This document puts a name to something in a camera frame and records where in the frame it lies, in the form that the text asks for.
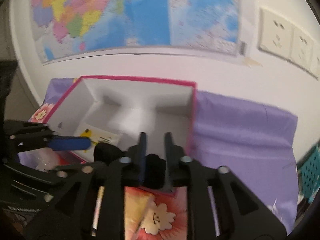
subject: wall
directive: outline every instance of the wall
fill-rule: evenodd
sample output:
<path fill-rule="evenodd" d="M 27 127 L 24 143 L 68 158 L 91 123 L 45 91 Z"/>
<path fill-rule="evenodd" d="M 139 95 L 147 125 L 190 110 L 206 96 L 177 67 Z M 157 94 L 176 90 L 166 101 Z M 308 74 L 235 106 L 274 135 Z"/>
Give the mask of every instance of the wall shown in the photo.
<path fill-rule="evenodd" d="M 319 24 L 305 0 L 257 0 L 257 5 L 284 15 L 320 41 Z M 258 51 L 258 29 L 252 30 L 255 46 L 252 46 L 251 58 L 262 64 L 259 67 L 169 55 L 96 56 L 42 67 L 32 41 L 29 17 L 28 0 L 11 0 L 16 54 L 38 103 L 44 99 L 48 82 L 53 77 L 105 74 L 192 80 L 198 83 L 200 90 L 278 106 L 297 115 L 299 123 L 293 144 L 297 160 L 320 138 L 320 82 L 300 68 Z"/>

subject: open box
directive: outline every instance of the open box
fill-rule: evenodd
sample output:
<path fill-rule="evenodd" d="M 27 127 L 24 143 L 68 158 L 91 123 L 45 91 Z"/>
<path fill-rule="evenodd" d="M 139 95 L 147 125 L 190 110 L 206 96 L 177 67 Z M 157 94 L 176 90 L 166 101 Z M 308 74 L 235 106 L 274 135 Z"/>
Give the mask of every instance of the open box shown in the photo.
<path fill-rule="evenodd" d="M 164 134 L 189 149 L 196 83 L 123 77 L 82 76 L 63 95 L 44 122 L 62 136 L 89 136 L 93 145 L 74 152 L 93 162 L 94 144 L 107 141 L 126 151 L 147 133 L 147 154 L 165 159 Z"/>

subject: map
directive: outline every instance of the map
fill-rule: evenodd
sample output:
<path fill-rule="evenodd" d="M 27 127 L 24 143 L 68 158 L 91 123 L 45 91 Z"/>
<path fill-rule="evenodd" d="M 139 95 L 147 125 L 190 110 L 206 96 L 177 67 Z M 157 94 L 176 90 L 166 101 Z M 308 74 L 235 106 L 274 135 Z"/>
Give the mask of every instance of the map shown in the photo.
<path fill-rule="evenodd" d="M 235 54 L 238 0 L 30 0 L 41 61 L 119 47 Z"/>

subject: electrical socket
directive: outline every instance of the electrical socket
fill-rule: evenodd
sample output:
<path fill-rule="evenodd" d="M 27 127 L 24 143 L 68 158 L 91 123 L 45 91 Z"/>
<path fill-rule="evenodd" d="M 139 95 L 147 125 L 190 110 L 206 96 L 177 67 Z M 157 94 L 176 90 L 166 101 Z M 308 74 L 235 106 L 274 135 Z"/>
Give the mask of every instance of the electrical socket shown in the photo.
<path fill-rule="evenodd" d="M 313 40 L 302 30 L 294 26 L 292 49 L 289 60 L 292 63 L 309 70 L 312 60 L 313 45 Z"/>
<path fill-rule="evenodd" d="M 261 10 L 260 49 L 289 58 L 292 40 L 292 23 L 281 16 L 266 10 Z"/>
<path fill-rule="evenodd" d="M 313 46 L 310 71 L 316 77 L 320 77 L 320 44 L 318 42 L 315 42 Z"/>

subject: teal plastic basket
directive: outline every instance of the teal plastic basket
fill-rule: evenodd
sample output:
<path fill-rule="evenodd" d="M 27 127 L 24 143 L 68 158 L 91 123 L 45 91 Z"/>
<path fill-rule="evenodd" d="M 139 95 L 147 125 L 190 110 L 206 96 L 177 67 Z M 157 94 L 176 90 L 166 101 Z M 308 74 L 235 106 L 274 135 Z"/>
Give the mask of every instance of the teal plastic basket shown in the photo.
<path fill-rule="evenodd" d="M 318 146 L 310 158 L 301 167 L 302 192 L 310 198 L 320 186 L 320 153 Z"/>

